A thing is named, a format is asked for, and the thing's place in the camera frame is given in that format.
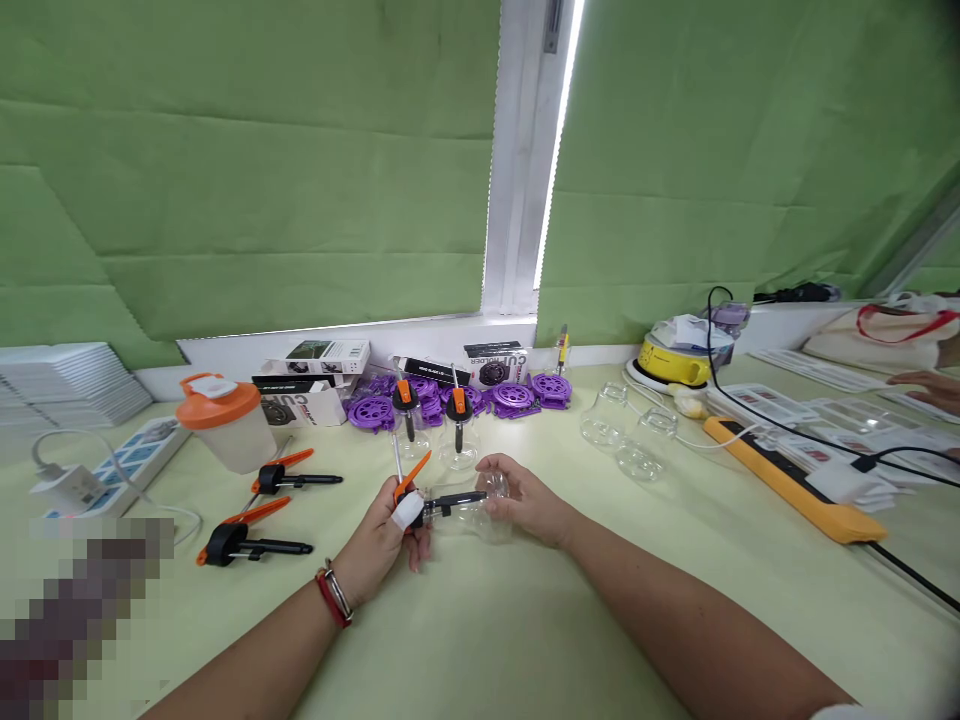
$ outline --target red bag handle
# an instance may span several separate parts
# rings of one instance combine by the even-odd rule
[[[951,323],[954,320],[956,320],[958,317],[960,317],[960,313],[956,313],[953,310],[940,310],[937,312],[937,319],[934,320],[929,325],[927,325],[925,328],[920,328],[916,332],[910,333],[905,338],[902,338],[900,340],[881,340],[880,338],[873,337],[873,335],[868,333],[863,327],[863,321],[868,320],[869,318],[872,318],[876,314],[877,314],[876,305],[867,305],[866,307],[860,308],[859,312],[857,312],[857,330],[859,330],[860,334],[863,335],[864,337],[870,338],[871,340],[875,340],[876,342],[882,342],[886,345],[898,345],[899,343],[907,342],[908,340],[914,340],[918,337],[923,337],[924,335],[932,333],[934,330],[938,330],[942,328],[944,325],[946,325],[947,323]],[[919,315],[919,313],[908,313],[908,314]]]

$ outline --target orange power strip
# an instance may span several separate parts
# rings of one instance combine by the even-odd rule
[[[743,430],[729,418],[707,418],[704,432],[719,443],[727,442]],[[850,543],[883,540],[887,530],[869,515],[851,505],[837,505],[806,484],[807,473],[776,452],[753,443],[750,433],[726,449],[780,497],[793,505],[807,520],[835,542]]]

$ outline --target white container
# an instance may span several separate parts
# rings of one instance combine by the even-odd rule
[[[260,409],[255,385],[203,373],[180,386],[187,399],[177,408],[177,420],[195,432],[227,470],[254,472],[276,454],[277,441]]]

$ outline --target power strip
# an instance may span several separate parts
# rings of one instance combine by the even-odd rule
[[[729,418],[710,417],[704,432],[719,443],[727,442],[743,430],[743,425]],[[742,462],[780,497],[813,523],[824,535],[844,545],[883,540],[887,531],[876,520],[852,505],[837,505],[807,483],[807,473],[783,455],[764,450],[756,444],[752,433],[727,445],[727,452]]]
[[[175,417],[156,418],[145,423],[117,448],[117,460],[127,471],[133,484],[146,490],[188,437],[190,431],[177,422]],[[85,512],[72,517],[123,517],[137,499],[137,494],[123,482],[109,457],[92,472],[94,477],[107,486],[107,492]],[[56,510],[49,510],[43,517],[57,519],[66,516]]]

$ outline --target yellow device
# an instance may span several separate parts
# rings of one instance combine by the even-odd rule
[[[710,360],[705,355],[688,355],[679,350],[668,350],[649,333],[643,339],[637,362],[662,383],[702,385],[710,379]]]
[[[703,430],[717,442],[724,443],[741,432],[743,426],[729,418],[711,417],[704,423]],[[851,505],[837,505],[826,498],[807,484],[807,473],[779,453],[759,447],[750,433],[726,449],[831,540],[849,545],[887,537],[883,525]]]

